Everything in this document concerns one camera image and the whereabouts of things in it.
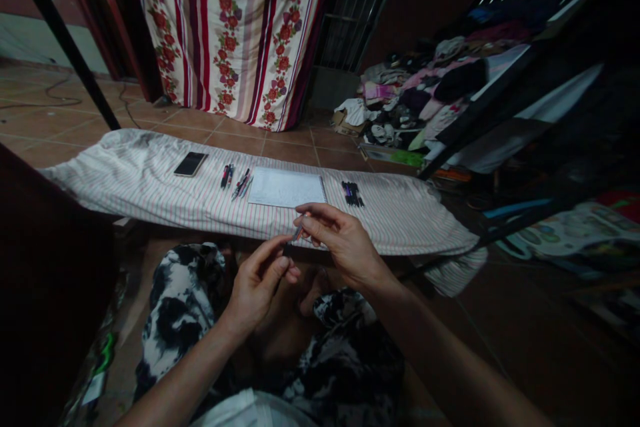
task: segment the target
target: striped curtain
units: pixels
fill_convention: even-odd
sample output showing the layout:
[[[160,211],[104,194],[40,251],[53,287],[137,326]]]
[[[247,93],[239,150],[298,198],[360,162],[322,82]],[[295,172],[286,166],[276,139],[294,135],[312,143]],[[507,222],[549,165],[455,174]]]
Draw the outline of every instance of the striped curtain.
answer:
[[[174,103],[271,131],[297,123],[320,0],[141,2]]]

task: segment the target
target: hand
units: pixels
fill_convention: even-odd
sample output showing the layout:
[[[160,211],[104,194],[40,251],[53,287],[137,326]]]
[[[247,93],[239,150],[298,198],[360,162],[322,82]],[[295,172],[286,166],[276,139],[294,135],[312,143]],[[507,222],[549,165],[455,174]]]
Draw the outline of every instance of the hand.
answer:
[[[238,269],[220,322],[239,340],[244,341],[267,315],[280,279],[290,284],[298,281],[300,270],[291,258],[282,256],[284,245],[291,240],[291,236],[267,240]]]
[[[293,224],[297,227],[302,222],[303,236],[310,236],[314,246],[327,246],[349,287],[365,293],[380,282],[395,280],[356,217],[326,203],[306,203],[295,209],[308,215]]]

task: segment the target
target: notebook page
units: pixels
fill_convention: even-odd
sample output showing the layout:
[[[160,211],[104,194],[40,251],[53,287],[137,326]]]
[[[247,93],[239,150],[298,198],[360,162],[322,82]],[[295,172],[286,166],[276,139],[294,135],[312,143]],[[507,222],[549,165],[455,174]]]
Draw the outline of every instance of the notebook page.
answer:
[[[274,207],[297,207],[307,202],[326,202],[322,179],[314,173],[256,167],[249,203]]]

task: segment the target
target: pile of clothes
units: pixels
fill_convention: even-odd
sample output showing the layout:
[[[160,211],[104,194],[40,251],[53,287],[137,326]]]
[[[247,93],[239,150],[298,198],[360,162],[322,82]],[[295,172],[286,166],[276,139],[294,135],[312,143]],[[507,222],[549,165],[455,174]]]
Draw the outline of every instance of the pile of clothes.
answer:
[[[558,2],[475,7],[439,32],[440,41],[422,41],[416,53],[392,54],[368,68],[357,98],[338,109],[347,109],[358,125],[371,122],[363,132],[367,143],[428,153],[426,145],[465,112],[471,98],[529,48]]]

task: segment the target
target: smartphone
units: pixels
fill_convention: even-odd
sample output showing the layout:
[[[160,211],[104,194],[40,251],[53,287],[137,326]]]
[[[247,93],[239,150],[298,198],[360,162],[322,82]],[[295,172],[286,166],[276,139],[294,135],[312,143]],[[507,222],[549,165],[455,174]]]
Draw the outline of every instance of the smartphone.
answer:
[[[173,171],[173,175],[181,177],[194,177],[198,173],[200,165],[209,157],[206,153],[189,152],[185,159],[180,162],[178,168]]]

